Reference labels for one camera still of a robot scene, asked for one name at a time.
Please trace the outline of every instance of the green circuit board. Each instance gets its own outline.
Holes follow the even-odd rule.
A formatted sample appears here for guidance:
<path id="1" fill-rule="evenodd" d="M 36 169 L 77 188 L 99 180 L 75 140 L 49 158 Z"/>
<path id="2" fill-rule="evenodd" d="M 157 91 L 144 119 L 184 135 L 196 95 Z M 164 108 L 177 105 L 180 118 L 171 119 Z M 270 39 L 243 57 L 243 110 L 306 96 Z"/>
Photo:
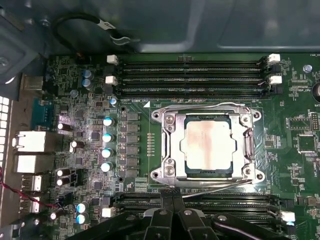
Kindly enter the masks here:
<path id="1" fill-rule="evenodd" d="M 265 54 L 138 54 L 120 57 L 127 62 L 149 62 L 185 58 L 191 61 L 257 61 L 262 56 Z M 53 116 L 49 118 L 52 128 L 48 126 L 47 119 L 33 118 L 35 130 L 54 131 L 57 123 L 63 122 L 73 126 L 73 132 L 63 134 L 70 140 L 85 142 L 85 147 L 75 153 L 57 153 L 55 167 L 84 168 L 85 181 L 74 191 L 74 203 L 89 202 L 91 199 L 98 201 L 97 205 L 90 205 L 90 221 L 87 224 L 77 224 L 76 213 L 50 222 L 53 239 L 65 239 L 98 223 L 104 196 L 112 196 L 116 192 L 157 193 L 166 187 L 150 178 L 150 172 L 161 164 L 162 140 L 161 125 L 152 121 L 152 111 L 172 104 L 223 102 L 244 103 L 262 113 L 262 119 L 254 125 L 255 161 L 256 168 L 266 177 L 262 183 L 228 192 L 275 194 L 293 199 L 295 207 L 290 211 L 295 212 L 296 233 L 290 238 L 320 239 L 320 103 L 312 95 L 312 87 L 320 79 L 320 54 L 281 54 L 280 90 L 263 99 L 125 98 L 119 100 L 117 107 L 110 105 L 112 96 L 103 91 L 105 62 L 105 56 L 93 56 L 91 64 L 77 65 L 70 56 L 52 56 L 48 67 L 54 71 L 54 79 L 47 81 L 53 82 L 54 98 L 45 100 L 44 106 L 34 103 L 38 112 L 46 104 L 50 108 L 53 106 Z M 305 73 L 304 65 L 311 65 L 313 70 Z M 84 69 L 94 73 L 94 90 L 82 87 Z M 78 95 L 71 97 L 71 90 L 77 90 Z M 105 117 L 113 118 L 116 124 L 105 127 Z M 126 137 L 134 136 L 132 143 L 121 142 L 122 131 L 126 132 Z M 116 136 L 115 140 L 104 143 L 102 136 L 105 133 Z M 113 163 L 113 169 L 108 173 L 100 168 L 105 162 L 101 152 L 106 148 L 115 152 L 108 159 Z M 121 149 L 126 149 L 127 157 L 133 159 L 130 166 L 120 164 L 123 161 L 118 155 Z M 53 187 L 51 195 L 56 196 L 61 191 L 61 188 Z M 197 191 L 202 190 L 183 189 L 185 193 Z"/>

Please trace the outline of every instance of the red wire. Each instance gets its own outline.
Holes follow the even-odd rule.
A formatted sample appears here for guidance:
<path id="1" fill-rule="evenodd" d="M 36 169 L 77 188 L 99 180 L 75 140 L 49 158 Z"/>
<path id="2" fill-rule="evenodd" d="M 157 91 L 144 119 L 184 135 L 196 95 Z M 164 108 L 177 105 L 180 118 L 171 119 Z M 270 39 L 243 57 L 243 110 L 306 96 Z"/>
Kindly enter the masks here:
<path id="1" fill-rule="evenodd" d="M 39 200 L 35 199 L 34 197 L 28 196 L 28 195 L 24 194 L 22 191 L 20 191 L 18 189 L 15 189 L 15 188 L 12 188 L 9 185 L 5 184 L 4 181 L 3 181 L 2 168 L 1 167 L 0 167 L 0 184 L 2 185 L 3 188 L 9 189 L 10 191 L 12 191 L 14 193 L 19 194 L 20 197 L 29 199 L 30 201 L 36 202 L 39 205 L 46 206 L 48 208 L 58 208 L 59 207 L 57 204 L 44 203 L 42 201 L 39 201 Z"/>

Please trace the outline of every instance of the cpu socket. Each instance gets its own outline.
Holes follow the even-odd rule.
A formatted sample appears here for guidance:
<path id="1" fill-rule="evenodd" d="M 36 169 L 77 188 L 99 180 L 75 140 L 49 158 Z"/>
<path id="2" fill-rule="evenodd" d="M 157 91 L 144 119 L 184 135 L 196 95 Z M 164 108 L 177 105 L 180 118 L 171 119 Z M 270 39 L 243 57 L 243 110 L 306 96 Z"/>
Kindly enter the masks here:
<path id="1" fill-rule="evenodd" d="M 255 166 L 254 122 L 261 113 L 244 104 L 170 105 L 151 113 L 161 124 L 156 182 L 171 187 L 226 187 L 265 179 Z"/>

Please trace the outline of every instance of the white connector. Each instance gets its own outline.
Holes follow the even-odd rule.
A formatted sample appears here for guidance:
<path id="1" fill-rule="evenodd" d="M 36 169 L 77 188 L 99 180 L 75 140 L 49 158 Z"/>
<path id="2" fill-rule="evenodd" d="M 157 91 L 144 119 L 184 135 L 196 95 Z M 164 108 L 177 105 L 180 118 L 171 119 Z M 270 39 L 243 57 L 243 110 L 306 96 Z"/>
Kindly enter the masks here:
<path id="1" fill-rule="evenodd" d="M 117 212 L 117 209 L 115 207 L 104 207 L 101 211 L 101 217 L 103 218 L 111 218 L 113 217 Z"/>
<path id="2" fill-rule="evenodd" d="M 273 53 L 268 56 L 269 64 L 279 63 L 280 61 L 281 61 L 280 54 Z"/>
<path id="3" fill-rule="evenodd" d="M 114 64 L 114 65 L 118 65 L 119 64 L 119 60 L 118 60 L 118 57 L 116 55 L 108 55 L 106 57 L 106 62 L 108 64 Z"/>
<path id="4" fill-rule="evenodd" d="M 269 84 L 270 85 L 282 84 L 282 76 L 270 76 Z"/>
<path id="5" fill-rule="evenodd" d="M 115 76 L 106 76 L 104 83 L 110 85 L 118 85 L 118 80 Z"/>
<path id="6" fill-rule="evenodd" d="M 286 222 L 287 225 L 294 225 L 296 221 L 295 213 L 292 211 L 280 211 L 280 218 Z"/>

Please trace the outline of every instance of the cable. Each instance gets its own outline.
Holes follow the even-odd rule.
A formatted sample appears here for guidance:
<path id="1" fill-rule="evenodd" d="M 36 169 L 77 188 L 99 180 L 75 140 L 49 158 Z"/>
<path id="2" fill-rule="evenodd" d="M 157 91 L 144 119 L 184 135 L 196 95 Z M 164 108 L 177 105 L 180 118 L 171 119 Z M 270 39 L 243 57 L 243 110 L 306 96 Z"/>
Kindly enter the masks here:
<path id="1" fill-rule="evenodd" d="M 48 207 L 48 208 L 58 208 L 58 207 L 59 207 L 58 204 L 43 203 L 43 202 L 35 199 L 34 197 L 28 196 L 28 195 L 24 194 L 22 191 L 20 191 L 20 190 L 18 190 L 18 189 L 15 189 L 15 188 L 12 188 L 12 187 L 10 187 L 9 185 L 5 184 L 4 181 L 3 181 L 2 168 L 1 168 L 1 167 L 0 167 L 0 185 L 1 185 L 4 189 L 9 189 L 10 191 L 12 191 L 12 192 L 14 192 L 14 193 L 19 194 L 20 197 L 29 199 L 30 201 L 35 202 L 35 203 L 38 203 L 39 205 L 42 205 L 42 206 L 45 206 L 45 207 Z"/>
<path id="2" fill-rule="evenodd" d="M 86 20 L 89 22 L 92 22 L 94 24 L 99 25 L 99 27 L 103 28 L 104 30 L 108 31 L 108 33 L 110 34 L 110 38 L 112 39 L 112 42 L 117 45 L 117 46 L 123 46 L 126 45 L 127 43 L 130 42 L 130 38 L 127 36 L 123 36 L 121 35 L 114 26 L 112 26 L 111 24 L 109 24 L 108 26 L 104 26 L 102 27 L 100 25 L 100 23 L 102 22 L 98 17 L 84 13 L 84 12 L 74 12 L 74 13 L 67 13 L 61 16 L 58 16 L 57 18 L 55 18 L 52 21 L 51 24 L 51 30 L 53 33 L 53 36 L 59 41 L 60 44 L 62 44 L 63 46 L 65 46 L 66 48 L 68 48 L 69 50 L 75 52 L 77 54 L 77 56 L 83 58 L 83 54 L 79 51 L 77 51 L 74 46 L 72 46 L 72 44 L 70 42 L 68 42 L 64 37 L 62 37 L 59 33 L 58 33 L 58 27 L 63 24 L 64 22 L 68 21 L 68 20 L 72 20 L 72 19 L 81 19 L 81 20 Z"/>
<path id="3" fill-rule="evenodd" d="M 223 187 L 217 187 L 208 191 L 201 191 L 201 192 L 197 192 L 197 193 L 193 193 L 193 194 L 189 194 L 189 195 L 183 195 L 182 198 L 186 199 L 186 198 L 192 198 L 192 197 L 197 197 L 197 196 L 201 196 L 201 195 L 205 195 L 205 194 L 211 194 L 211 193 L 215 193 L 218 191 L 222 191 L 222 190 L 226 190 L 226 189 L 231 189 L 231 188 L 235 188 L 235 187 L 239 187 L 242 185 L 246 185 L 251 183 L 252 180 L 242 180 L 233 184 L 230 184 L 228 186 L 223 186 Z"/>

